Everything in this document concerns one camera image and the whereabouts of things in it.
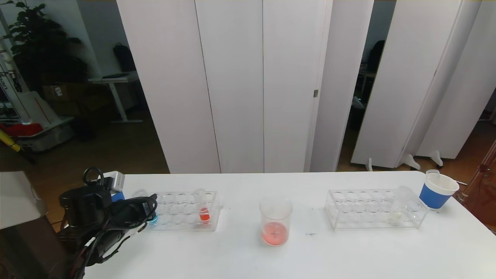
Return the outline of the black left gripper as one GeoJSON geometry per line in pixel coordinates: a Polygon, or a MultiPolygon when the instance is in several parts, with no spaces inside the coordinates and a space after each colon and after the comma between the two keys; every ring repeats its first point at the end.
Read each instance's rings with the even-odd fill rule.
{"type": "Polygon", "coordinates": [[[149,198],[129,198],[110,205],[110,223],[114,226],[138,226],[156,217],[156,193],[149,198]]]}

